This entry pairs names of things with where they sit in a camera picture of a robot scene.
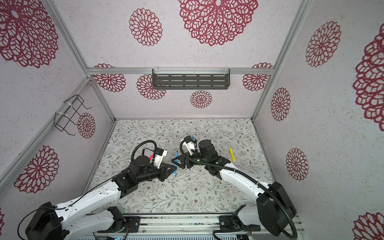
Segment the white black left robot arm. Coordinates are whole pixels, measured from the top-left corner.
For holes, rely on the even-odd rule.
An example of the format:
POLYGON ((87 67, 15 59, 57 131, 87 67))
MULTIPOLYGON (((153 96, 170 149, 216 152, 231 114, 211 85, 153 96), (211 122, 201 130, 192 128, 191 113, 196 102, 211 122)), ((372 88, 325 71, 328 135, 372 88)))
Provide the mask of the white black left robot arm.
POLYGON ((102 186, 85 195, 54 206, 51 202, 33 212, 26 227, 28 240, 73 240, 94 232, 119 232, 127 223, 117 207, 93 214, 96 209, 115 202, 138 189, 139 183, 158 179, 163 182, 177 169, 170 164, 154 164, 139 156, 129 167, 102 186))

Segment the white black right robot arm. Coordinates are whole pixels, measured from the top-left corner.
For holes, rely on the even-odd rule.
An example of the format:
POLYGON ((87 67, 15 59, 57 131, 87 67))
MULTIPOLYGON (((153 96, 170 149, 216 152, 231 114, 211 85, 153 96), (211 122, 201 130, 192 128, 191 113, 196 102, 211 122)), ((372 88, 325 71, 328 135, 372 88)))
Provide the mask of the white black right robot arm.
POLYGON ((203 166, 212 176, 234 185, 255 202, 240 206, 231 216, 221 216, 220 230, 213 231, 215 239, 218 233, 252 232, 261 228, 276 237, 284 234, 290 240, 298 238, 293 221, 297 211, 280 183, 262 182, 243 172, 233 161, 220 156, 210 140, 198 142, 187 136, 179 148, 180 155, 172 163, 182 169, 203 166))

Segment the yellow highlighter pen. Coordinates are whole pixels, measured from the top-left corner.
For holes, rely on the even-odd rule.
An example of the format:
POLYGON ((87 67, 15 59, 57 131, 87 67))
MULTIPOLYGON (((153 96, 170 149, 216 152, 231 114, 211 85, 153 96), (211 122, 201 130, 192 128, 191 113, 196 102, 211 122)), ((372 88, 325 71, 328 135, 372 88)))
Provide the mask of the yellow highlighter pen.
POLYGON ((231 155, 232 162, 235 162, 236 159, 235 159, 235 155, 234 155, 233 149, 229 148, 229 152, 230 152, 230 155, 231 155))

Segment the blue highlighter pen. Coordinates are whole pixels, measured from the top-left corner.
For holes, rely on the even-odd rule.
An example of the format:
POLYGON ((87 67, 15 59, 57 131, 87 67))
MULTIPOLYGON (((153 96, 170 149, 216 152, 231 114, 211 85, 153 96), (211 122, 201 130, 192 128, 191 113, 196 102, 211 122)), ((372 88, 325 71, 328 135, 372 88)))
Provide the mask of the blue highlighter pen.
POLYGON ((179 153, 178 153, 178 151, 176 151, 176 156, 175 156, 175 158, 177 158, 177 157, 178 157, 178 155, 179 155, 179 153))

